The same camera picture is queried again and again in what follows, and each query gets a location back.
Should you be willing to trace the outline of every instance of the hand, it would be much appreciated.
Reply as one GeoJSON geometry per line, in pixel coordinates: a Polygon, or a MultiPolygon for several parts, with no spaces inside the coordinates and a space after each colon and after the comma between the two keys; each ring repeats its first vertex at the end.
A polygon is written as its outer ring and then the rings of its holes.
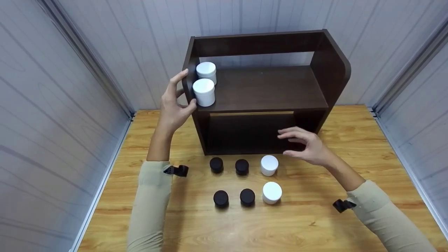
{"type": "Polygon", "coordinates": [[[196,99],[192,99],[188,106],[180,105],[177,102],[177,98],[184,93],[183,89],[176,90],[177,83],[187,76],[187,74],[188,69],[185,69],[171,78],[167,90],[162,95],[157,128],[163,130],[168,135],[174,134],[196,109],[196,99]]]}
{"type": "Polygon", "coordinates": [[[289,142],[302,143],[306,145],[305,150],[301,152],[287,150],[283,152],[283,155],[298,157],[307,161],[312,165],[321,165],[328,167],[332,165],[337,156],[325,146],[320,138],[311,132],[308,132],[299,127],[292,127],[278,131],[279,139],[288,138],[289,142]]]}

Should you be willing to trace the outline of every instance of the white jar lid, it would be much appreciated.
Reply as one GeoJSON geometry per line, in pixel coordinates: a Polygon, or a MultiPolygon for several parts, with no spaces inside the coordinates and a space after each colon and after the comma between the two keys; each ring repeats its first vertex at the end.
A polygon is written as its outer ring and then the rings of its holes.
{"type": "Polygon", "coordinates": [[[216,65],[213,62],[202,62],[196,66],[196,72],[203,78],[210,77],[216,74],[216,65]]]}
{"type": "Polygon", "coordinates": [[[215,84],[210,79],[199,79],[193,83],[193,92],[197,95],[207,95],[215,90],[215,84]]]}
{"type": "Polygon", "coordinates": [[[270,181],[263,186],[263,195],[266,199],[271,201],[277,201],[281,198],[282,190],[279,184],[270,181]]]}
{"type": "Polygon", "coordinates": [[[261,167],[268,171],[275,171],[279,167],[279,161],[273,155],[266,155],[261,159],[261,167]]]}

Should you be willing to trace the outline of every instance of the white jar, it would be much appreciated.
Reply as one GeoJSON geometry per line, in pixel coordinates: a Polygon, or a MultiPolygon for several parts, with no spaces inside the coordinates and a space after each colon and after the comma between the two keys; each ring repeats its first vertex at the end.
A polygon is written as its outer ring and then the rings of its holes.
{"type": "Polygon", "coordinates": [[[273,155],[266,155],[261,159],[261,173],[265,176],[272,176],[279,167],[279,161],[273,155]]]}
{"type": "Polygon", "coordinates": [[[199,79],[193,83],[193,92],[198,105],[208,107],[215,103],[215,84],[210,79],[199,79]]]}
{"type": "Polygon", "coordinates": [[[281,198],[282,190],[279,184],[267,182],[263,186],[263,201],[267,204],[275,204],[281,198]]]}
{"type": "Polygon", "coordinates": [[[216,85],[216,65],[213,62],[202,62],[196,66],[196,72],[200,79],[207,78],[216,85]]]}

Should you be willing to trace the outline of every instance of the wooden shelf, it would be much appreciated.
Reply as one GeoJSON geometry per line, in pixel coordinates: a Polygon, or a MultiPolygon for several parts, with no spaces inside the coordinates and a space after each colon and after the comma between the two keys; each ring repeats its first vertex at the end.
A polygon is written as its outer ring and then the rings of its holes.
{"type": "Polygon", "coordinates": [[[310,66],[218,69],[216,102],[198,111],[292,111],[327,109],[310,66]]]}
{"type": "Polygon", "coordinates": [[[277,130],[299,126],[318,133],[349,81],[351,68],[326,29],[191,37],[183,66],[189,73],[182,80],[188,102],[195,98],[193,83],[201,57],[291,52],[314,54],[305,66],[217,70],[215,103],[193,112],[204,154],[282,153],[303,148],[278,140],[277,130]],[[277,114],[285,111],[291,113],[277,114]]]}
{"type": "Polygon", "coordinates": [[[325,110],[310,117],[304,112],[289,114],[223,115],[211,116],[206,138],[206,155],[269,154],[286,149],[302,150],[303,145],[278,139],[278,130],[300,126],[315,131],[325,110]]]}

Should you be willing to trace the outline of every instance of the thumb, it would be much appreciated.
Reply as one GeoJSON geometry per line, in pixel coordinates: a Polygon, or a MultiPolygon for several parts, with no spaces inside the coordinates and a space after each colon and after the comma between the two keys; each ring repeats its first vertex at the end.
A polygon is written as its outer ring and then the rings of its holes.
{"type": "Polygon", "coordinates": [[[285,155],[285,156],[292,156],[292,157],[297,157],[297,158],[303,159],[303,152],[296,152],[296,151],[287,150],[287,151],[283,152],[283,155],[285,155]]]}
{"type": "Polygon", "coordinates": [[[189,116],[193,113],[195,109],[196,109],[196,99],[192,99],[190,101],[190,104],[188,104],[186,108],[182,109],[182,112],[189,116]]]}

